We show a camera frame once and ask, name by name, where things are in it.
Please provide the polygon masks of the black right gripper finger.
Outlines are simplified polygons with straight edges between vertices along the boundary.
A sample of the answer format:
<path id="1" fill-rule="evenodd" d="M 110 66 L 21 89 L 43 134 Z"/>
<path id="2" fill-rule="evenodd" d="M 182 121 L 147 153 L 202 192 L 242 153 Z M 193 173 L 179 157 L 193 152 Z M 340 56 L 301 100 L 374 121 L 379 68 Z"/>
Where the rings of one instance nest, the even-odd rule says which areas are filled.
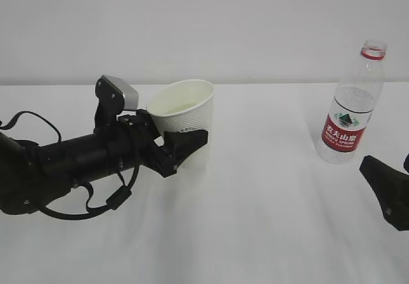
<path id="1" fill-rule="evenodd" d="M 407 173 L 409 173 L 409 155 L 406 156 L 406 159 L 403 163 L 403 167 Z"/>
<path id="2" fill-rule="evenodd" d="M 408 173 L 371 155 L 363 158 L 359 171 L 373 190 L 386 222 L 400 232 L 408 231 Z"/>

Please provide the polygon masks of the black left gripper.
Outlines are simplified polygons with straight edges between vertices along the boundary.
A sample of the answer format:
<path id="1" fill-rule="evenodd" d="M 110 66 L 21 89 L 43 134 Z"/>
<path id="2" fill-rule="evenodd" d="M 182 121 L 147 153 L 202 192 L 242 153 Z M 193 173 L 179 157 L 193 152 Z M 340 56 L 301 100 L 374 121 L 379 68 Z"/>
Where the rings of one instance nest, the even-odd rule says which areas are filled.
<path id="1" fill-rule="evenodd" d="M 130 168 L 145 166 L 169 177 L 179 167 L 199 169 L 205 166 L 208 156 L 208 131 L 165 131 L 164 144 L 155 140 L 161 137 L 153 118 L 145 109 L 118 117 L 122 123 L 108 126 L 109 174 L 119 174 Z"/>

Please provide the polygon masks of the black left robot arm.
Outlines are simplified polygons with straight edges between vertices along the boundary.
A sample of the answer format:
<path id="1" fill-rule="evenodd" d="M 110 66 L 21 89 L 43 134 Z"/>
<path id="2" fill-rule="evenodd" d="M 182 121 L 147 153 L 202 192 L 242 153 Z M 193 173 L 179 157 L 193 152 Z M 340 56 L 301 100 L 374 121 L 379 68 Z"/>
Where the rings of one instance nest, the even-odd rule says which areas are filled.
<path id="1" fill-rule="evenodd" d="M 204 129 L 160 134 L 152 117 L 143 109 L 97 127 L 92 134 L 40 146 L 28 140 L 1 135 L 1 212 L 9 215 L 41 212 L 55 219 L 79 221 L 116 210 L 129 199 L 140 166 L 162 177 L 176 174 L 178 167 L 208 142 Z M 86 207 L 84 214 L 64 214 L 48 208 L 77 187 L 90 196 L 91 183 L 111 175 L 129 182 L 100 207 Z"/>

